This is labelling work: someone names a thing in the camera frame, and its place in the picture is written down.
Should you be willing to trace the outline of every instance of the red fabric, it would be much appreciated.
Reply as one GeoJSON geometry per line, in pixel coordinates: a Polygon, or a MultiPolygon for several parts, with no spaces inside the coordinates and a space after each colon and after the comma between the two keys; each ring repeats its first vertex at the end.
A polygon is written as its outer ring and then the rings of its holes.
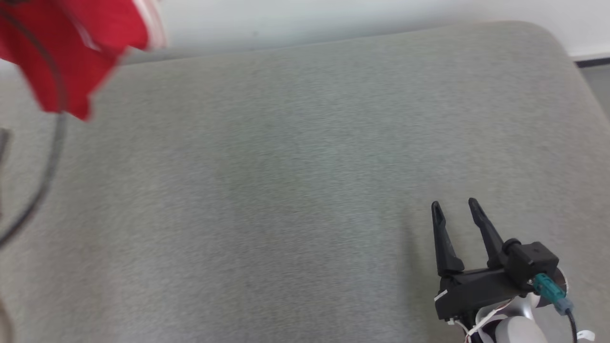
{"type": "MultiPolygon", "coordinates": [[[[148,43],[146,26],[132,0],[29,0],[18,5],[0,2],[0,7],[50,53],[66,83],[68,111],[83,120],[90,114],[89,95],[126,48],[142,49],[148,43]]],[[[56,85],[44,58],[3,18],[0,58],[19,65],[43,110],[59,110],[56,85]]]]}

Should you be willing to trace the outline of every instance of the green cable connector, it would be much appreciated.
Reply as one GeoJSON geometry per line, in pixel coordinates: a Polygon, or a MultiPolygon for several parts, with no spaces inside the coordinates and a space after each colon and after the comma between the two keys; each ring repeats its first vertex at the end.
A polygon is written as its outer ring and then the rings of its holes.
{"type": "Polygon", "coordinates": [[[565,316],[567,314],[566,311],[572,311],[574,308],[574,304],[565,297],[564,290],[548,277],[548,275],[540,273],[534,276],[532,286],[534,286],[534,289],[541,297],[547,299],[555,306],[555,310],[557,310],[560,315],[565,316]]]}

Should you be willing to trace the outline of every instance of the gray fabric surface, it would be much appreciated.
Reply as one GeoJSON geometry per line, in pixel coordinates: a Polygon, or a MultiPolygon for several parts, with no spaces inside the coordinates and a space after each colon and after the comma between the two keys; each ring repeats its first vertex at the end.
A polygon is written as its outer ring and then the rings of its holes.
{"type": "MultiPolygon", "coordinates": [[[[10,217],[50,116],[0,82],[10,217]]],[[[495,23],[122,68],[70,121],[51,195],[0,254],[19,342],[461,342],[437,320],[430,204],[468,268],[560,258],[605,341],[610,125],[547,32],[495,23]]],[[[550,342],[569,326],[536,311],[550,342]]]]}

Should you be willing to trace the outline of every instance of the blurry gray cable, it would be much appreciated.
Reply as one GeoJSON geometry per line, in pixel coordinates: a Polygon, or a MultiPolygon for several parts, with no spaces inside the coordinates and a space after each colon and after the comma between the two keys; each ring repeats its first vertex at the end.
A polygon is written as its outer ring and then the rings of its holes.
{"type": "Polygon", "coordinates": [[[34,196],[29,200],[27,206],[10,224],[9,228],[0,234],[0,249],[2,249],[11,240],[11,238],[15,237],[25,227],[27,221],[34,216],[38,207],[42,204],[47,193],[49,192],[49,186],[51,185],[51,181],[55,176],[55,172],[57,170],[57,163],[59,162],[59,157],[63,150],[63,141],[66,131],[65,111],[67,109],[68,93],[66,90],[65,83],[63,82],[62,76],[60,74],[59,67],[57,66],[55,61],[53,61],[53,58],[51,57],[50,53],[45,49],[45,47],[40,43],[40,41],[36,39],[33,33],[30,32],[30,30],[23,26],[23,24],[21,24],[15,17],[11,16],[11,14],[6,12],[1,7],[0,16],[6,21],[10,22],[16,29],[21,31],[21,33],[36,47],[42,58],[45,60],[49,69],[51,70],[53,80],[56,84],[58,105],[57,119],[55,123],[55,133],[53,134],[53,139],[51,143],[51,152],[49,153],[49,157],[46,162],[46,167],[42,174],[42,179],[40,180],[38,189],[34,193],[34,196]]]}

